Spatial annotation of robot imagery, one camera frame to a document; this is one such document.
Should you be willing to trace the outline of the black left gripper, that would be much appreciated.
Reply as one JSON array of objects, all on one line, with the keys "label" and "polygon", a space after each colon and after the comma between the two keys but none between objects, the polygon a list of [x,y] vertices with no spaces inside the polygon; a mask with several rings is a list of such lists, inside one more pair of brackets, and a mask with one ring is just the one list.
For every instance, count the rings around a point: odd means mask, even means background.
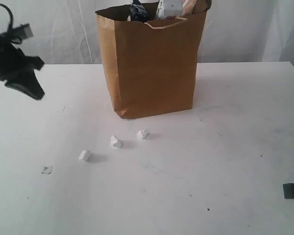
[{"label": "black left gripper", "polygon": [[34,70],[41,70],[44,61],[38,56],[26,56],[20,48],[0,36],[0,81],[5,87],[19,91],[34,100],[41,100],[45,92]]}]

